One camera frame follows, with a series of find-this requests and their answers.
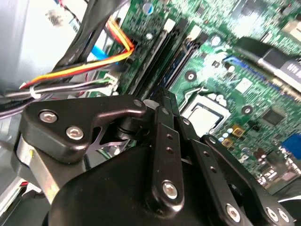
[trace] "screw hole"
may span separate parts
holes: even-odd
[[[173,139],[173,136],[171,136],[170,134],[167,134],[167,138],[172,140]]]
[[[208,152],[204,152],[204,155],[206,155],[207,157],[210,157]]]
[[[217,173],[216,169],[213,166],[210,166],[210,169],[213,173]]]
[[[170,154],[173,154],[173,153],[174,153],[173,149],[170,148],[170,147],[167,147],[166,150],[167,150],[167,152],[170,153]]]

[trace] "bolt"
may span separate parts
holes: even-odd
[[[164,112],[164,114],[169,114],[168,110],[166,108],[162,108],[162,111]]]
[[[240,214],[232,205],[228,204],[226,205],[226,211],[228,215],[234,220],[235,222],[240,221]]]
[[[278,209],[278,212],[279,212],[281,218],[282,218],[286,223],[290,222],[290,219],[288,218],[288,216],[287,216],[281,209]]]
[[[142,103],[140,100],[134,100],[134,104],[138,107],[142,107]]]
[[[57,121],[57,116],[52,112],[42,112],[40,114],[40,119],[46,123],[54,123]]]
[[[213,144],[215,144],[216,143],[216,141],[215,141],[215,139],[213,138],[213,137],[209,137],[209,140],[211,141],[211,143],[213,143]]]
[[[276,213],[271,210],[269,207],[266,208],[268,215],[271,217],[272,220],[274,220],[275,222],[278,222],[278,216],[276,215]]]
[[[183,122],[184,122],[186,125],[189,125],[189,124],[190,124],[190,121],[188,121],[187,119],[183,119]]]
[[[66,130],[66,134],[72,140],[80,140],[84,137],[84,132],[76,126],[69,127]]]
[[[163,183],[163,192],[170,199],[175,199],[178,196],[178,191],[177,191],[176,187],[170,182]]]

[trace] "chip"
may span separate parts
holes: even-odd
[[[254,22],[264,12],[266,3],[262,0],[241,0],[231,13],[232,18],[249,17]]]
[[[197,9],[197,13],[199,14],[203,14],[205,11],[205,9],[202,6],[199,6],[199,8]]]
[[[273,109],[269,109],[266,111],[261,117],[263,120],[268,122],[269,124],[276,126],[278,125],[285,117],[280,113],[276,112]]]
[[[277,135],[274,136],[274,139],[276,139],[276,140],[279,140],[279,139],[281,139],[281,138],[282,138],[282,135],[281,135],[281,134],[277,134]]]
[[[202,57],[203,59],[205,59],[207,55],[208,55],[207,53],[202,53],[201,57]]]

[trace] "ram slot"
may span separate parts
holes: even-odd
[[[142,97],[144,91],[148,88],[149,84],[152,82],[153,75],[160,70],[162,62],[170,54],[172,47],[177,42],[183,29],[186,27],[187,21],[181,19],[180,22],[174,27],[170,32],[164,29],[159,35],[154,45],[152,46],[149,56],[146,57],[142,66],[137,71],[137,79],[134,81],[134,87],[130,94],[137,97]]]
[[[161,80],[152,86],[150,92],[151,97],[155,94],[159,87],[164,87],[166,89],[172,87],[192,55],[206,42],[207,39],[208,35],[202,32],[195,40],[190,41],[190,38],[188,37],[188,39],[183,42],[181,48],[175,54],[170,65],[167,67],[167,70],[163,73],[163,76],[161,76]]]

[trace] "mounting hole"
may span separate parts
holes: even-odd
[[[172,149],[171,147],[167,147],[166,150],[167,150],[167,152],[170,153],[170,154],[173,154],[173,153],[174,153],[174,151],[173,151],[173,149]]]
[[[188,82],[193,82],[197,79],[197,73],[195,71],[187,71],[185,73],[185,80]]]
[[[138,107],[142,107],[142,103],[140,100],[134,100],[134,104]]]
[[[210,169],[213,173],[217,173],[216,169],[213,166],[210,166]]]
[[[189,125],[189,124],[190,124],[190,121],[188,121],[187,119],[183,119],[183,122],[184,122],[186,125]]]
[[[204,155],[206,155],[207,157],[210,157],[208,152],[204,152]]]
[[[168,110],[164,107],[162,108],[162,111],[163,111],[164,114],[169,114]]]
[[[213,144],[215,144],[216,143],[216,141],[215,141],[215,139],[213,138],[213,137],[209,137],[209,140],[211,141],[211,143],[213,143]]]
[[[167,134],[167,138],[172,140],[173,139],[173,136],[171,136],[170,134]]]

